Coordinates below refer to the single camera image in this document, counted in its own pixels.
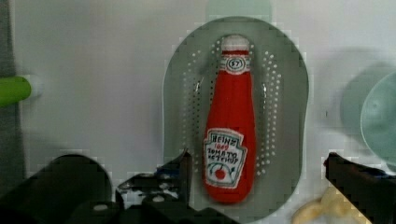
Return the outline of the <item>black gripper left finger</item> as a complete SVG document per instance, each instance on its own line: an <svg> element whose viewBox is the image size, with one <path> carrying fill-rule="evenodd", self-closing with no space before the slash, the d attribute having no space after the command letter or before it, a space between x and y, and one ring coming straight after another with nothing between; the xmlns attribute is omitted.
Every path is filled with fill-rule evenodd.
<svg viewBox="0 0 396 224"><path fill-rule="evenodd" d="M191 193L192 156L186 148L171 161L158 167L153 173L132 176L116 187L116 202L122 209L141 205L143 202L188 203Z"/></svg>

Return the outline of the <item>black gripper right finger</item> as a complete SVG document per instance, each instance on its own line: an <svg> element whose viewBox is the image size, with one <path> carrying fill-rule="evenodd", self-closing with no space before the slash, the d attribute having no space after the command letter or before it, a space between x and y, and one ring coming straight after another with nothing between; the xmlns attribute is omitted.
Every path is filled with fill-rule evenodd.
<svg viewBox="0 0 396 224"><path fill-rule="evenodd" d="M373 224L395 224L395 176L331 152L326 178Z"/></svg>

